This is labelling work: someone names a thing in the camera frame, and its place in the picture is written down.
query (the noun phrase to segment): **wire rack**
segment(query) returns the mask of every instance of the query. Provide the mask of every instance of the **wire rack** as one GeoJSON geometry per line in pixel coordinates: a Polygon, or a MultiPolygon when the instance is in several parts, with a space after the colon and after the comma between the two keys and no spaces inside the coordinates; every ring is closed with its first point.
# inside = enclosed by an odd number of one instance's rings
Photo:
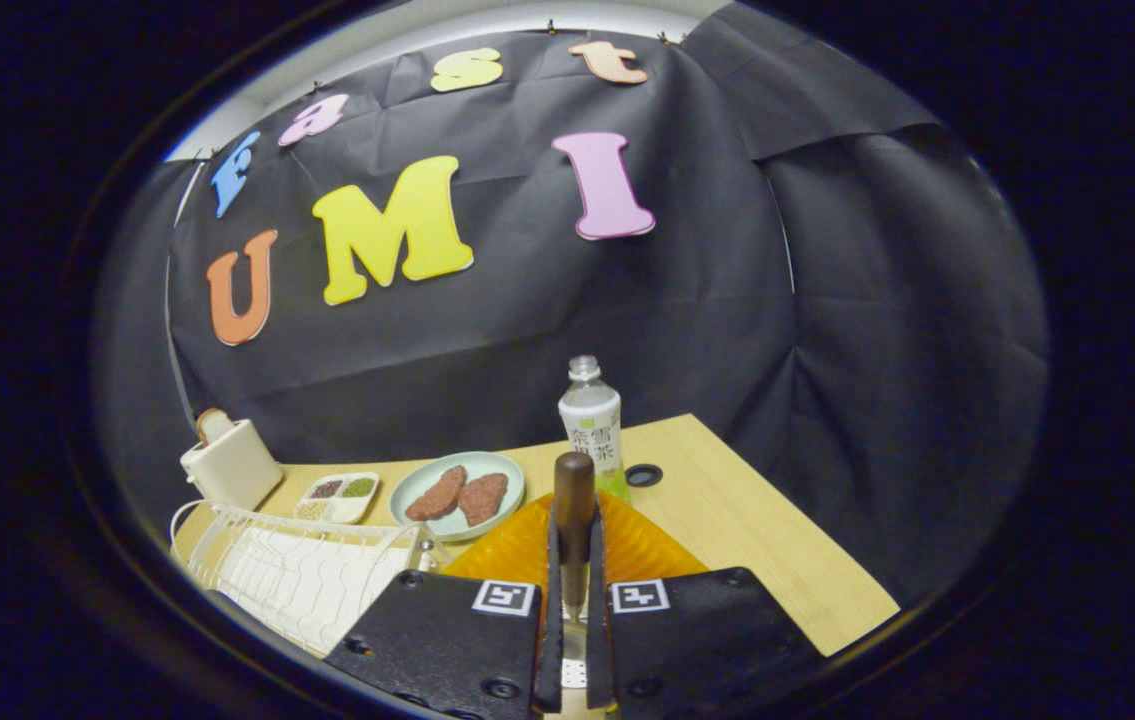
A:
{"type": "Polygon", "coordinates": [[[394,575],[451,561],[423,524],[323,524],[209,500],[175,511],[170,538],[173,559],[203,588],[225,594],[267,628],[320,658],[335,648],[394,575]],[[211,520],[188,556],[180,556],[175,528],[180,516],[202,505],[211,511],[211,520]]]}

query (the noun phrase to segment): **green tea bottle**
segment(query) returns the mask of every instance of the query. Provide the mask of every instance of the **green tea bottle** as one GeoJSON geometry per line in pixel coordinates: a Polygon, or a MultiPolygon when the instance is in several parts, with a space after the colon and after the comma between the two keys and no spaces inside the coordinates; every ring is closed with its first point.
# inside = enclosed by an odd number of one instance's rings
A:
{"type": "Polygon", "coordinates": [[[602,377],[594,355],[572,357],[568,363],[571,387],[558,401],[558,415],[572,450],[592,457],[595,486],[630,502],[621,462],[621,393],[602,377]]]}

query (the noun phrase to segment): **white wall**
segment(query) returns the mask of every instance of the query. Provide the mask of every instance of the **white wall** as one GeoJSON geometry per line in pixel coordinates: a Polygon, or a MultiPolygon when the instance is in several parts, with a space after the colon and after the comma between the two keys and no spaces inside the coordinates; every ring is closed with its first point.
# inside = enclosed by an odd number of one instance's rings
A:
{"type": "Polygon", "coordinates": [[[250,128],[264,112],[264,102],[253,100],[247,95],[230,97],[212,110],[180,143],[168,154],[168,160],[205,158],[216,146],[237,136],[250,128]]]}
{"type": "Polygon", "coordinates": [[[413,0],[335,30],[261,74],[207,116],[171,151],[169,160],[202,156],[224,145],[252,123],[314,87],[368,65],[486,32],[544,28],[607,30],[678,41],[700,19],[732,0],[413,0]]]}

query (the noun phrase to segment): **meat patty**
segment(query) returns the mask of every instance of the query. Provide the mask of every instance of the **meat patty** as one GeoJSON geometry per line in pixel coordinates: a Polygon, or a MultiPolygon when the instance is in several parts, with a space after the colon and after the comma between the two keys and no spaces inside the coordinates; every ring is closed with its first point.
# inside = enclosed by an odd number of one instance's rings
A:
{"type": "Polygon", "coordinates": [[[443,478],[427,489],[424,495],[417,497],[417,502],[407,505],[407,518],[419,521],[438,520],[452,510],[456,510],[461,487],[465,484],[465,468],[462,464],[454,466],[443,474],[443,478]]]}
{"type": "Polygon", "coordinates": [[[495,511],[501,509],[501,500],[504,499],[504,491],[508,487],[506,474],[490,474],[471,480],[461,488],[459,505],[465,512],[465,520],[470,527],[485,524],[495,517],[495,511]]]}

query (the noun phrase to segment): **foam letter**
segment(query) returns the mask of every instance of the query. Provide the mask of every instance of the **foam letter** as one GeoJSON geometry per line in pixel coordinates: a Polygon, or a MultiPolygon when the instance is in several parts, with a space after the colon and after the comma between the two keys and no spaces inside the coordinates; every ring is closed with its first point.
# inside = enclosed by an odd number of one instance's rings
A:
{"type": "Polygon", "coordinates": [[[244,184],[247,184],[247,178],[243,177],[243,173],[247,171],[249,165],[251,165],[251,146],[252,142],[257,142],[260,137],[260,131],[252,132],[238,143],[238,146],[234,148],[234,151],[229,153],[229,159],[225,160],[225,165],[220,165],[220,169],[216,170],[215,176],[211,176],[211,184],[216,186],[216,199],[220,201],[220,204],[216,207],[216,217],[220,218],[225,215],[225,210],[229,209],[229,203],[234,201],[235,196],[238,196],[238,191],[243,189],[244,184]]]}
{"type": "Polygon", "coordinates": [[[655,215],[639,208],[634,189],[621,162],[625,136],[614,132],[581,132],[554,139],[554,149],[566,152],[580,184],[585,215],[575,232],[585,240],[644,234],[655,227],[655,215]]]}
{"type": "Polygon", "coordinates": [[[353,256],[362,260],[380,287],[389,287],[404,234],[407,260],[403,261],[403,274],[409,279],[459,273],[474,263],[474,251],[461,242],[452,217],[451,179],[457,168],[459,161],[451,154],[407,165],[384,214],[353,184],[320,196],[314,216],[323,220],[328,256],[326,304],[338,305],[367,292],[367,278],[353,269],[353,256]]]}
{"type": "Polygon", "coordinates": [[[348,95],[333,95],[301,110],[301,114],[296,115],[296,123],[278,136],[278,145],[293,145],[306,135],[317,135],[330,128],[342,117],[340,108],[344,108],[347,101],[348,95]]]}
{"type": "Polygon", "coordinates": [[[490,85],[504,73],[503,65],[495,61],[499,59],[501,55],[490,47],[445,56],[434,65],[434,72],[438,74],[429,81],[429,85],[439,92],[490,85]]]}
{"type": "Polygon", "coordinates": [[[605,40],[585,42],[585,44],[571,47],[568,51],[571,55],[583,55],[585,64],[589,65],[589,72],[605,81],[639,85],[640,82],[646,82],[648,78],[648,74],[644,70],[627,68],[625,64],[621,61],[636,60],[634,51],[619,49],[605,40]]]}
{"type": "Polygon", "coordinates": [[[234,313],[233,279],[230,270],[238,262],[237,252],[216,258],[207,268],[211,284],[211,327],[216,337],[230,348],[260,334],[269,318],[269,249],[278,240],[278,231],[266,231],[247,241],[243,252],[251,260],[251,305],[243,315],[234,313]]]}

